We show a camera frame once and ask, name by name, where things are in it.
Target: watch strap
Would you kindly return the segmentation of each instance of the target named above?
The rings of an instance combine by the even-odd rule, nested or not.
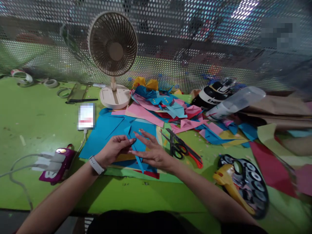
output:
[[[89,163],[99,175],[106,171],[106,169],[102,168],[100,164],[95,160],[94,155],[89,158]]]

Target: finger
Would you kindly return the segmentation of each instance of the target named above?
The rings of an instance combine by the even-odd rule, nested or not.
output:
[[[150,148],[152,146],[153,143],[150,140],[148,140],[145,137],[139,135],[137,132],[134,132],[134,134],[135,134],[136,138],[138,138],[140,141],[142,141],[142,143],[144,145],[146,145],[148,148]]]
[[[153,136],[152,134],[150,134],[148,132],[145,132],[143,129],[140,129],[140,131],[141,131],[142,135],[149,138],[151,142],[153,142],[154,144],[158,144],[158,141],[157,141],[155,136]]]
[[[131,150],[133,150],[132,149],[132,147],[126,147],[126,148],[123,148],[121,151],[120,151],[120,153],[121,154],[130,154],[131,152]]]
[[[120,149],[126,148],[127,146],[131,146],[135,141],[135,138],[132,138],[130,140],[127,138],[126,140],[123,140],[119,143],[119,147]]]
[[[132,154],[134,154],[135,156],[141,157],[141,158],[145,158],[145,159],[153,159],[153,155],[150,153],[150,151],[146,152],[146,151],[131,151]]]
[[[114,140],[116,142],[121,142],[123,140],[128,140],[127,136],[126,135],[117,135],[117,136],[113,136],[114,137]]]
[[[152,159],[143,159],[143,163],[147,163],[148,165],[151,165],[152,167],[156,167],[156,162]]]

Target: electric fan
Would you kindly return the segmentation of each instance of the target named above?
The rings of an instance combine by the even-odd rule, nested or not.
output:
[[[130,70],[137,56],[137,36],[130,21],[117,12],[102,12],[93,23],[88,35],[91,58],[95,65],[111,77],[110,86],[100,91],[104,106],[121,109],[130,101],[130,91],[116,84],[116,76]]]

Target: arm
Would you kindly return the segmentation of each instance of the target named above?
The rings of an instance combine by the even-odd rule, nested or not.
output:
[[[258,223],[248,214],[248,212],[245,211],[244,208],[242,208],[224,191],[206,180],[201,175],[189,169],[179,160],[176,160],[167,154],[162,146],[158,144],[154,136],[142,129],[141,133],[150,140],[135,133],[136,137],[142,141],[150,149],[150,151],[133,151],[132,153],[142,157],[143,162],[178,177],[221,222],[258,225]]]
[[[128,153],[135,139],[125,135],[114,136],[95,156],[96,161],[106,168],[120,153]],[[67,218],[82,195],[97,179],[98,174],[89,162],[65,180],[26,218],[17,234],[52,233]]]

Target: perforated metal sheet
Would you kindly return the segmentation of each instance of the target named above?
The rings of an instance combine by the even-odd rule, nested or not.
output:
[[[128,17],[138,37],[137,59],[119,84],[144,76],[189,93],[231,76],[312,98],[308,0],[0,0],[0,73],[23,68],[36,78],[108,84],[87,47],[92,20],[108,10]],[[300,22],[292,47],[263,48],[261,18]]]

